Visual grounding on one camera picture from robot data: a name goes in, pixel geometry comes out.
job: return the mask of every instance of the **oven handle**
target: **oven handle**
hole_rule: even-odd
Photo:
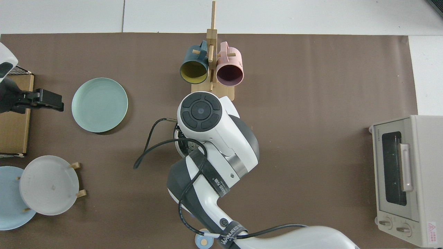
[[[409,144],[399,144],[400,154],[400,185],[402,191],[412,191],[411,161],[409,157]]]

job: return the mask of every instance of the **black strap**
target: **black strap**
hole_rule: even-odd
[[[229,192],[230,189],[226,182],[223,180],[214,166],[212,166],[212,164],[205,158],[203,153],[200,152],[200,150],[193,150],[191,153],[189,153],[189,156],[197,167],[202,163],[202,161],[204,161],[202,174],[220,197],[223,197]]]
[[[220,236],[218,242],[223,248],[230,249],[237,235],[243,231],[246,231],[246,228],[237,221],[231,221],[221,233],[222,236]]]

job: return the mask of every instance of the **oven door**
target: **oven door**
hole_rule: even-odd
[[[419,222],[409,118],[374,126],[381,211]]]

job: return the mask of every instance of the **pink mug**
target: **pink mug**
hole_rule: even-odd
[[[243,63],[241,53],[237,48],[229,47],[227,42],[220,44],[217,57],[216,76],[224,86],[236,86],[243,81]]]

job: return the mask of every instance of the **toaster oven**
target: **toaster oven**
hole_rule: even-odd
[[[381,231],[443,247],[443,116],[411,115],[369,128]]]

